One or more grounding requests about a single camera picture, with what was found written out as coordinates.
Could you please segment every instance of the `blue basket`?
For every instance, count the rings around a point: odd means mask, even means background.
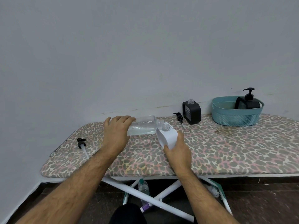
[[[216,97],[212,100],[212,117],[216,123],[224,126],[252,126],[257,122],[264,103],[256,99],[262,104],[260,108],[234,109],[238,97],[243,96]]]

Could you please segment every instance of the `hairy arm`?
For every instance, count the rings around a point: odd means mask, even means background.
[[[239,224],[225,208],[201,184],[191,170],[191,151],[184,142],[184,134],[178,132],[176,146],[164,152],[171,167],[179,178],[198,223],[205,224]]]
[[[76,223],[107,169],[126,146],[127,131],[134,120],[130,116],[118,116],[109,124],[110,117],[107,118],[102,148],[17,224]]]

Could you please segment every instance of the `white plastic bottle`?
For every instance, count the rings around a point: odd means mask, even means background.
[[[163,125],[164,120],[158,120],[155,116],[137,118],[130,125],[128,135],[154,134],[156,129],[162,129]]]
[[[139,190],[140,192],[143,192],[143,193],[145,193],[146,195],[149,195],[149,196],[150,196],[149,186],[148,186],[147,182],[144,181],[143,179],[140,179],[140,180],[139,180],[139,183],[138,183],[138,190]],[[144,200],[141,200],[141,203],[142,203],[142,206],[144,206],[147,202],[144,201]]]

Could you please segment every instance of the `forearm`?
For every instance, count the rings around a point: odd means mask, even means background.
[[[198,223],[238,224],[210,192],[201,184],[192,170],[177,174]]]
[[[107,169],[117,157],[107,151],[101,148],[17,224],[76,223]]]

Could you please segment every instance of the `gray wall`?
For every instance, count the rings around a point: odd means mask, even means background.
[[[254,94],[299,120],[299,0],[0,0],[0,222],[49,154],[108,116]]]

